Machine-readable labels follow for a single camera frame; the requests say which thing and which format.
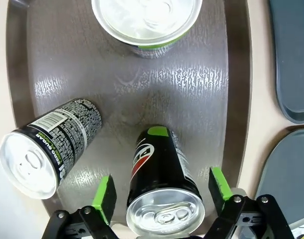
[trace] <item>logo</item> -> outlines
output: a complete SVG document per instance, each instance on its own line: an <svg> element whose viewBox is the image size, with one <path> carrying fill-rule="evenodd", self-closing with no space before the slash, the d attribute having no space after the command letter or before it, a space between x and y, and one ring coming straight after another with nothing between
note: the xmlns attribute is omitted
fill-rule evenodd
<svg viewBox="0 0 304 239"><path fill-rule="evenodd" d="M131 180L143 164L146 163L146 161L153 155L153 153L154 146L149 143L142 144L137 148L133 161Z"/></svg>

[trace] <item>beige table surface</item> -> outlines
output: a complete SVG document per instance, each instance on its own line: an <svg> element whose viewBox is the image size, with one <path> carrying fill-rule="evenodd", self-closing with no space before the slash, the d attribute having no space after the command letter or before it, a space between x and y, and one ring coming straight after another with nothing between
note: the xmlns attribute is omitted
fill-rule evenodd
<svg viewBox="0 0 304 239"><path fill-rule="evenodd" d="M248 0L252 41L252 99L247 145L239 179L239 187L249 196L256 191L258 179L267 154L275 142L293 123L280 112L275 98L274 62L266 0ZM15 128L9 94L6 55L7 0L0 0L0 141ZM34 210L43 230L49 217L40 200L30 199L18 192L28 210Z"/></svg>

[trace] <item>standing can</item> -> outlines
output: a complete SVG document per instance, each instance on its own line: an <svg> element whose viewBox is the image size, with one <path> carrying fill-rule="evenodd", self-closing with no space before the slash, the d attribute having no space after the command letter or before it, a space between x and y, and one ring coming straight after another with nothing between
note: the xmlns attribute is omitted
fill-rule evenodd
<svg viewBox="0 0 304 239"><path fill-rule="evenodd" d="M139 136L126 222L140 236L189 234L203 222L205 208L178 139L163 126Z"/></svg>
<svg viewBox="0 0 304 239"><path fill-rule="evenodd" d="M7 134L0 147L2 167L22 193L48 199L101 125L92 102L74 99Z"/></svg>
<svg viewBox="0 0 304 239"><path fill-rule="evenodd" d="M164 56L195 23L202 0L92 0L106 32L143 58Z"/></svg>

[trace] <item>can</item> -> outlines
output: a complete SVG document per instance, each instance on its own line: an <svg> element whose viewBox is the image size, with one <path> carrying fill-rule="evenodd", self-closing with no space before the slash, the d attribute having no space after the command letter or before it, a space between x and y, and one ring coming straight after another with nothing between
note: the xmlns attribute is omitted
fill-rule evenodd
<svg viewBox="0 0 304 239"><path fill-rule="evenodd" d="M202 0L92 0L102 28L143 58L164 56L195 23Z"/></svg>
<svg viewBox="0 0 304 239"><path fill-rule="evenodd" d="M101 127L96 106L74 99L7 134L0 160L9 180L35 199L54 195Z"/></svg>
<svg viewBox="0 0 304 239"><path fill-rule="evenodd" d="M126 222L140 236L189 234L205 208L176 135L164 126L141 133L134 155Z"/></svg>

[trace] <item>beverage can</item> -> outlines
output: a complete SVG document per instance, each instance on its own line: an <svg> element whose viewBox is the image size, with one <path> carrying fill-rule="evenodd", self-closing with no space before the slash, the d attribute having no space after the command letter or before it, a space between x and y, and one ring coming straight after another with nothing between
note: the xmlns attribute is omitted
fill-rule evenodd
<svg viewBox="0 0 304 239"><path fill-rule="evenodd" d="M177 136L164 126L137 140L126 221L140 236L189 234L203 222L205 208Z"/></svg>
<svg viewBox="0 0 304 239"><path fill-rule="evenodd" d="M74 99L7 134L0 160L12 184L35 199L54 195L101 127L96 106Z"/></svg>
<svg viewBox="0 0 304 239"><path fill-rule="evenodd" d="M195 23L202 0L92 0L103 29L143 58L164 56Z"/></svg>

